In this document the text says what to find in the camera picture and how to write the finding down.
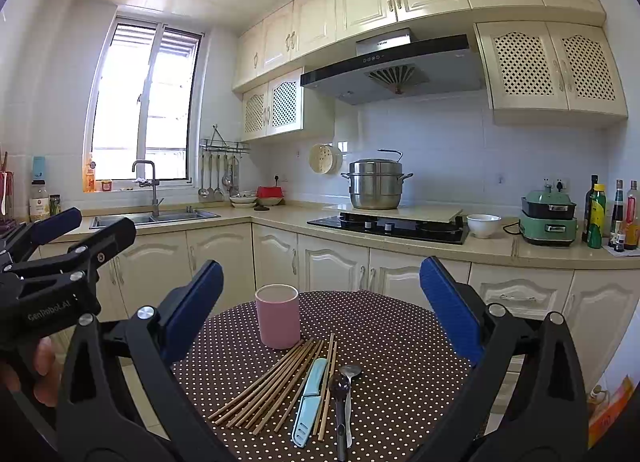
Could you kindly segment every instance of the gas stove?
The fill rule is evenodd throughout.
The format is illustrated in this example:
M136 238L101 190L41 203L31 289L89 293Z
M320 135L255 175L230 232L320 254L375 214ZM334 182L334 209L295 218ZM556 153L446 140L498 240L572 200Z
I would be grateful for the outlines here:
M307 224L369 235L456 245L462 245L469 232L461 216L456 216L451 222L431 222L343 212L338 216L310 220Z

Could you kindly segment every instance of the beige countertop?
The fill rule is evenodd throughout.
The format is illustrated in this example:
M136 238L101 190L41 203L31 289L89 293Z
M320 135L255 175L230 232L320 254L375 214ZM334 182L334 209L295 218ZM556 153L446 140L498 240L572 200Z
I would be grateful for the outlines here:
M509 236L500 232L492 238L480 239L469 235L463 245L420 242L405 238L365 235L340 229L329 229L309 225L308 220L335 215L330 207L276 206L270 211L257 212L253 209L235 209L217 206L208 210L219 214L216 219L187 222L152 224L137 228L139 235L185 231L206 227L228 226L232 224L254 223L300 233L302 235L325 238L354 246L363 246L383 251L414 254L417 256L437 256L448 260L461 260L479 264L507 265L512 267L568 268L568 269L640 269L640 256L635 258L615 258L604 249L590 249L580 239L568 248L533 246L520 236ZM61 236L56 242L76 242L89 236L93 231L89 226L93 217L84 217L78 229Z

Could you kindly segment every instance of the range hood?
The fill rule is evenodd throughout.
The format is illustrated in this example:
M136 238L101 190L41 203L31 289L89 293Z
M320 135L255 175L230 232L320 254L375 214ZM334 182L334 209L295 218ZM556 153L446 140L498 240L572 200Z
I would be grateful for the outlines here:
M465 34L412 41L398 30L356 48L356 57L302 74L300 84L350 105L484 87L480 56Z

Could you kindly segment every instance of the polka dot tablecloth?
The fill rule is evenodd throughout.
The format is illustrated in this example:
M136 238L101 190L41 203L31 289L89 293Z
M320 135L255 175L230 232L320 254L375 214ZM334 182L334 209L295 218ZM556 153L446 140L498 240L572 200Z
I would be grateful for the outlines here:
M404 461L419 446L455 398L470 365L451 349L432 312L370 292L300 294L302 336L338 339L336 366L357 363L353 379L350 461ZM221 408L258 379L284 352L260 342L255 303L210 318L174 374L203 417ZM218 437L241 461L335 460L333 402L324 442L312 436L304 449L290 440L296 404L278 433L273 429L297 385L254 436L210 422Z

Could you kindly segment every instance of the human hand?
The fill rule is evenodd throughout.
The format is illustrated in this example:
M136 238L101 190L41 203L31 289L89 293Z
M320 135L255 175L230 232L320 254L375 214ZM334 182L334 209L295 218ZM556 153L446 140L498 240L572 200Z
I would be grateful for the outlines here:
M33 368L42 376L33 387L33 395L45 406L53 408L58 403L58 387L62 366L56 361L51 338L40 340L33 354ZM20 379L15 371L0 361L0 381L10 391L20 391Z

